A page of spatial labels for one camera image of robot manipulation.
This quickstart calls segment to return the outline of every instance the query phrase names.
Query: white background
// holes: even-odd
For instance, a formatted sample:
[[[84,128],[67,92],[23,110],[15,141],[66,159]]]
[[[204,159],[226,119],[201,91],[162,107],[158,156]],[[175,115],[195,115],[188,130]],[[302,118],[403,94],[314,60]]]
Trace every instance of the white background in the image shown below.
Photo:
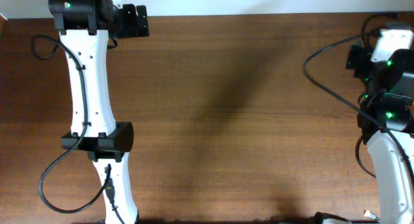
[[[52,17],[48,0],[0,0],[7,18]],[[414,10],[414,0],[124,0],[146,5],[149,16],[205,16]]]

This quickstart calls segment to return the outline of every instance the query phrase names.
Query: green light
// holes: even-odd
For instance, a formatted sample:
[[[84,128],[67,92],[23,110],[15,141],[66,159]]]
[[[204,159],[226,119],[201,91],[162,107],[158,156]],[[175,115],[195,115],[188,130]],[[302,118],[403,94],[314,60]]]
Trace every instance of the green light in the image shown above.
[[[387,116],[387,118],[391,118],[391,117],[393,117],[393,116],[394,116],[394,114],[392,114],[392,113],[390,113],[390,112],[387,112],[387,113],[386,113],[386,116]]]

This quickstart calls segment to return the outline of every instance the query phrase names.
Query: table top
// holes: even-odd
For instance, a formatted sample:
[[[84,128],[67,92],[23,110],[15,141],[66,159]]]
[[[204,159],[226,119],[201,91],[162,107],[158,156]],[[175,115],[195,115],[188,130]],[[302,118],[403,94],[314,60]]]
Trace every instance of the table top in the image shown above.
[[[131,188],[142,219],[253,221],[328,212],[379,214],[376,181],[354,156],[356,113],[313,86],[307,56],[360,32],[369,14],[150,17],[149,38],[120,39],[107,53],[115,119],[131,121]],[[372,27],[384,24],[378,20]],[[103,198],[58,214],[38,196],[43,170],[63,153],[72,100],[67,62],[30,53],[30,37],[57,37],[51,19],[10,20],[0,38],[0,219],[90,223]],[[356,103],[362,83],[345,69],[352,43],[309,64],[318,81]],[[38,43],[46,54],[52,45]],[[372,163],[362,146],[362,160]],[[45,181],[49,200],[77,208],[98,191],[85,152]]]

